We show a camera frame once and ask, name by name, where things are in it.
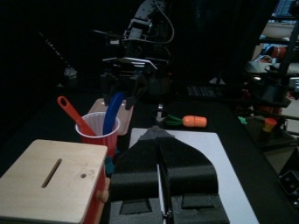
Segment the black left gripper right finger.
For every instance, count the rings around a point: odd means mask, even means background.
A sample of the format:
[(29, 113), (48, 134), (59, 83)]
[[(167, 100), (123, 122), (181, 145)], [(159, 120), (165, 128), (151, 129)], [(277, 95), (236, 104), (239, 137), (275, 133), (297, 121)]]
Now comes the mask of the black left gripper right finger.
[(156, 140), (167, 224), (229, 224), (217, 173), (203, 153), (173, 137)]

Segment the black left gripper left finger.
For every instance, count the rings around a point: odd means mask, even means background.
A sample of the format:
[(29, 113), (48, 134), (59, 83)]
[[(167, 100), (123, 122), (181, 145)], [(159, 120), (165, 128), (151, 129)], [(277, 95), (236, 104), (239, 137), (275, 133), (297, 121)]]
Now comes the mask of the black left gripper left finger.
[(116, 161), (109, 224), (164, 224), (159, 196), (157, 139), (139, 140)]

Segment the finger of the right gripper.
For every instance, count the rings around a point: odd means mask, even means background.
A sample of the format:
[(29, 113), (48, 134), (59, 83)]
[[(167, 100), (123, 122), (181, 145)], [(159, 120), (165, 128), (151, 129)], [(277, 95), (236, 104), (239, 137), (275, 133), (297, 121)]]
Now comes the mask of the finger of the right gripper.
[(125, 109), (131, 109), (148, 89), (147, 80), (135, 80), (125, 97)]
[(100, 86), (103, 96), (109, 98), (117, 91), (117, 77), (112, 73), (103, 73), (100, 75)]

